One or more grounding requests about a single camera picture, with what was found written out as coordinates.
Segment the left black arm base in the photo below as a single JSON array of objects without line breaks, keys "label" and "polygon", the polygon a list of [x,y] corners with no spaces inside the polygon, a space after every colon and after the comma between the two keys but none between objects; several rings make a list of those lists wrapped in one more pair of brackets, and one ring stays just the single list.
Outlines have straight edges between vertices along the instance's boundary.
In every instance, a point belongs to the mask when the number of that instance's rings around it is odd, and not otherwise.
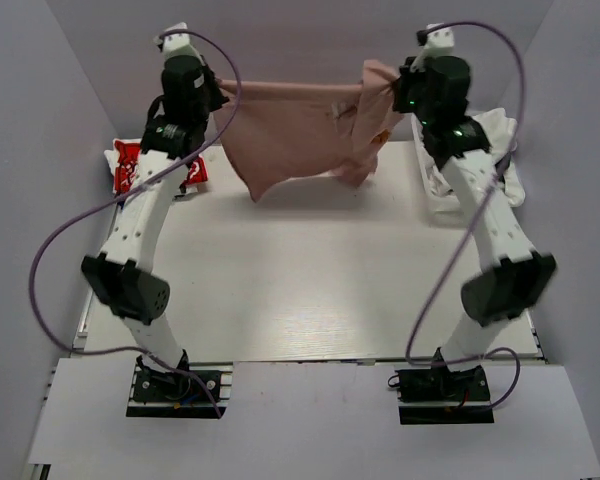
[{"label": "left black arm base", "polygon": [[204,383],[174,372],[157,372],[136,359],[126,407],[129,418],[219,419],[233,383],[233,364],[189,364]]}]

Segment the green and white t shirt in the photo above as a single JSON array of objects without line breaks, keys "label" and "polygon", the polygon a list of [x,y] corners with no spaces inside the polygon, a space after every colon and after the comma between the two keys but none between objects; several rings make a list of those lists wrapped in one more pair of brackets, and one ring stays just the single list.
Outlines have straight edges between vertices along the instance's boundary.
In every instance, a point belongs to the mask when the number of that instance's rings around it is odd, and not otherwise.
[{"label": "green and white t shirt", "polygon": [[508,152],[499,162],[506,166],[506,170],[500,179],[500,186],[512,208],[520,207],[525,199],[526,192],[519,178],[513,155]]}]

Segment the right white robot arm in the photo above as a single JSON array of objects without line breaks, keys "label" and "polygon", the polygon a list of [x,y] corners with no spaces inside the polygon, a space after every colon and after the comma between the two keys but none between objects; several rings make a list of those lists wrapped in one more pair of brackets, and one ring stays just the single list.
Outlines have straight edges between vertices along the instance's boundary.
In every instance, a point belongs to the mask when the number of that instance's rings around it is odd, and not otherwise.
[{"label": "right white robot arm", "polygon": [[464,238],[474,241],[480,262],[461,287],[461,319],[433,360],[432,388],[446,399],[466,389],[465,371],[538,302],[557,269],[554,256],[538,252],[524,234],[498,185],[489,139],[466,113],[470,83],[468,63],[443,55],[407,58],[394,85],[393,108],[420,122],[425,150],[459,201],[468,221]]}]

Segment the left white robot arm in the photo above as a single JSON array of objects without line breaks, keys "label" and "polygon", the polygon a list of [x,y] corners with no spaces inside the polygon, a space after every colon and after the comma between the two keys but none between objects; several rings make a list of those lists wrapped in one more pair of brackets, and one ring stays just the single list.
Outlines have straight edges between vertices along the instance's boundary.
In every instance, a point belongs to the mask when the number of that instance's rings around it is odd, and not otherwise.
[{"label": "left white robot arm", "polygon": [[211,112],[227,99],[209,66],[194,56],[167,59],[161,84],[163,93],[149,107],[140,141],[133,180],[139,191],[124,201],[100,253],[84,257],[81,270],[99,302],[143,349],[144,365],[160,371],[160,391],[179,399],[189,392],[192,377],[180,367],[185,351],[166,319],[170,287],[153,275],[153,262],[173,197],[189,171],[176,162],[202,146]]}]

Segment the pink t shirt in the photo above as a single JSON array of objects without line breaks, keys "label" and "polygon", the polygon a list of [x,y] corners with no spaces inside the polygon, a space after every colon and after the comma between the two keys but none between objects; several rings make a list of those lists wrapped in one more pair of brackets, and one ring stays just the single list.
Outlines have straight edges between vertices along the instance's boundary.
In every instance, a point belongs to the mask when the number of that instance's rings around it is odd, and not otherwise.
[{"label": "pink t shirt", "polygon": [[393,109],[397,78],[394,68],[367,60],[355,84],[221,80],[229,101],[214,122],[251,199],[281,182],[322,174],[361,186],[402,119]]}]

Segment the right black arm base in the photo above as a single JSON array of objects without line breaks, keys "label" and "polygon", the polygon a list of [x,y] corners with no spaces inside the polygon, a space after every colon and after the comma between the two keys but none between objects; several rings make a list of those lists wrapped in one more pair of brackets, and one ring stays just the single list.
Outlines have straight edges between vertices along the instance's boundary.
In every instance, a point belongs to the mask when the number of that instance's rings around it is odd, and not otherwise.
[{"label": "right black arm base", "polygon": [[397,370],[387,381],[398,394],[400,424],[493,424],[484,369],[450,372],[446,367]]}]

